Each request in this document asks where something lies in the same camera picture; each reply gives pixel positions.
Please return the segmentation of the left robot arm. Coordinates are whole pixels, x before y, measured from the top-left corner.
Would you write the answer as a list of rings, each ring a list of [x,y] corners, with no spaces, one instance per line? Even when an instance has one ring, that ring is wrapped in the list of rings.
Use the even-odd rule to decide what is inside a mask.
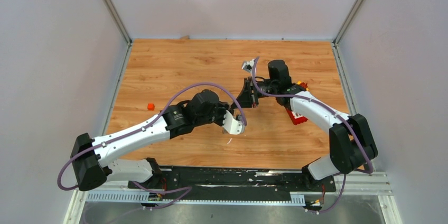
[[[212,90],[205,89],[192,99],[166,106],[159,114],[135,126],[109,135],[79,135],[74,143],[70,163],[77,180],[76,189],[93,190],[106,182],[135,181],[157,188],[162,175],[148,160],[129,161],[121,157],[141,147],[193,132],[196,127],[216,124],[228,134],[238,135],[247,125],[237,102],[220,101]]]

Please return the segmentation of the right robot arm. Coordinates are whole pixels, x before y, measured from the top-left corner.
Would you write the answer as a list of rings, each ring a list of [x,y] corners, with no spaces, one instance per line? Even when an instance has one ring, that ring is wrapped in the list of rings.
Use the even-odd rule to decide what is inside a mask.
[[[311,121],[329,136],[329,153],[302,168],[302,185],[315,191],[328,176],[349,174],[363,165],[364,173],[372,173],[372,160],[378,150],[368,121],[361,114],[349,115],[338,111],[313,96],[305,84],[294,83],[284,60],[268,63],[269,77],[256,76],[258,59],[245,61],[242,69],[250,73],[243,88],[232,104],[234,107],[255,108],[259,100],[273,97],[287,110],[297,125]]]

